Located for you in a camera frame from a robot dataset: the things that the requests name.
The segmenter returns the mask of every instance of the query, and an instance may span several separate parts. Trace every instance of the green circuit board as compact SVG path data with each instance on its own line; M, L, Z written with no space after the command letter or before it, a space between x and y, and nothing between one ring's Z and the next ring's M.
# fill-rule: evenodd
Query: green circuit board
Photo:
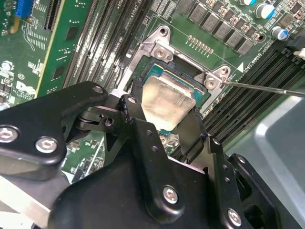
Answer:
M177 10L180 2L185 4L191 2L188 10L184 13ZM214 6L218 2L221 2L222 6L218 12L215 12ZM290 35L297 33L300 28L304 27L302 19L304 18L305 6L303 6L303 3L300 2L301 7L298 10L298 13L300 12L302 16L297 19L297 13L294 14L294 11L291 10L295 1L269 1L269 3L275 6L273 17L270 19L259 19L255 16L254 11L263 2L257 0L255 4L245 6L241 5L238 0L155 0L128 54L132 56L137 50L140 41L143 41L144 38L149 36L159 26L167 25L171 29L170 44L173 47L211 71L222 65L228 65L231 68L229 80L237 82L276 40L271 34L273 27L280 26L286 29ZM205 30L202 22L195 23L192 21L192 12L198 5L207 10L208 13L216 15L218 23L226 22L229 24L231 31L237 31L242 35L242 39L246 39L251 43L252 47L245 54L240 54L237 48L232 48L227 44L228 41L224 42L218 39L214 32ZM232 10L234 16L230 20L226 20L225 16L222 15L224 10ZM233 23L234 18L244 20L244 25L240 29L236 27L237 24ZM252 36L248 35L250 30L253 30ZM143 58L131 78L140 76L148 63L149 60ZM227 91L223 91L219 98L222 98ZM215 105L216 102L203 115L206 116Z
M276 40L272 28L280 26L293 35L304 27L305 16L305 3L297 0L268 1L275 7L269 19L254 13L263 0L249 6L238 0L35 0L31 15L17 18L18 1L5 0L0 6L0 104L8 106L85 80L110 91L119 78L115 67L121 62L127 66L139 44L161 25L170 28L170 45L175 49L211 71L227 65L229 80L239 81ZM50 12L56 13L51 24ZM133 21L141 12L145 12L141 21ZM198 13L205 16L198 20ZM217 29L210 31L209 22ZM220 37L216 30L223 24L230 31ZM232 39L234 33L238 44ZM143 76L151 60L142 57L129 83ZM62 170L81 178L101 167L102 142L103 133L95 132L72 142ZM168 154L177 147L176 141L171 143Z
M90 1L37 0L27 18L15 15L18 1L2 3L0 21L7 24L0 28L1 102L14 106L60 90Z

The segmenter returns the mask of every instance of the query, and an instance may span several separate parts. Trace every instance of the blue connector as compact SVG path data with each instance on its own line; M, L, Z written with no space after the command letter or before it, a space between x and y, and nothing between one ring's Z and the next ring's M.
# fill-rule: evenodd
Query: blue connector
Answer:
M16 16L19 18L27 18L32 13L34 0L18 0Z

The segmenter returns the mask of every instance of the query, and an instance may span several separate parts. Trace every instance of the screw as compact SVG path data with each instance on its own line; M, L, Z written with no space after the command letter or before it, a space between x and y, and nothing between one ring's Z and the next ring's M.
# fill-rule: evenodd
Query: screw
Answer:
M223 69L221 70L221 74L222 74L222 75L227 75L228 72L229 72L229 70L228 70L227 68L223 68Z
M135 98L133 98L133 97L128 97L128 100L129 100L130 102L132 102L133 104L136 104L136 103L137 103L137 101L136 101Z
M157 52L157 57L158 58L162 58L164 56L164 51L163 50L159 50L158 52Z
M0 142L10 143L15 141L18 137L18 132L10 127L1 127L0 128Z
M228 216L229 219L231 220L231 222L237 226L240 227L242 225L242 220L240 219L239 215L237 214L236 211L234 211L233 209L229 209L228 210Z
M220 142L216 138L213 138L213 141L215 142L215 144L220 145Z
M57 143L50 137L43 137L37 140L35 146L38 151L49 154L56 150Z
M99 87L99 86L95 86L95 87L93 88L93 90L94 90L95 92L97 92L97 93L100 93L100 94L103 93L103 89L102 89L101 87Z
M163 189L163 196L170 204L175 204L178 202L178 194L171 187L165 187Z
M246 163L246 161L244 160L244 158L242 156L238 156L237 158L241 163L243 163L243 164Z
M167 29L161 29L161 30L160 30L160 35L161 35L161 36L166 37L167 34L168 34Z
M207 79L205 82L205 87L207 89L214 89L216 87L215 81L213 78Z

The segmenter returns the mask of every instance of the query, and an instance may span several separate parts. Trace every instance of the capacitor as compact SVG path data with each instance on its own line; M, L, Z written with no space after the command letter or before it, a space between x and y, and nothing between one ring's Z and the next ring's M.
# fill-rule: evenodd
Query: capacitor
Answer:
M245 6L251 6L256 2L256 0L239 0L239 4Z
M261 3L255 8L255 15L258 18L269 19L275 13L275 7L271 4Z
M274 28L272 28L271 30L271 35L274 37L274 38L277 38L279 41L284 41L287 39L288 37L288 31L287 30L284 30L282 29L281 27L279 26L275 26Z

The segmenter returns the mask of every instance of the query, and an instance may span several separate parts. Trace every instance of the metal plate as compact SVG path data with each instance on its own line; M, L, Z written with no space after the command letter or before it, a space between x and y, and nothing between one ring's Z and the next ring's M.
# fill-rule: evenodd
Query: metal plate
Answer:
M173 130L195 106L193 90L167 74L149 77L143 86L142 108L158 130Z

